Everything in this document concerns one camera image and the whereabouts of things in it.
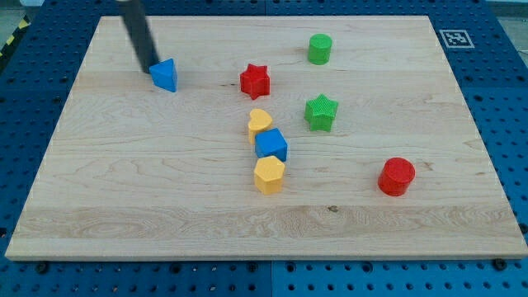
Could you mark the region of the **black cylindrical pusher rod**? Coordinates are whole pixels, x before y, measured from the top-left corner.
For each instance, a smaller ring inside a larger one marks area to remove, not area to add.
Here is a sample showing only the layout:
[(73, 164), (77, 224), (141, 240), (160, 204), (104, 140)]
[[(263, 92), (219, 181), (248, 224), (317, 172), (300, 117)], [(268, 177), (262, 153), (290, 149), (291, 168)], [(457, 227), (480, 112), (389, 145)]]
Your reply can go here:
[(117, 0), (121, 18), (144, 73), (159, 62), (144, 5), (141, 0)]

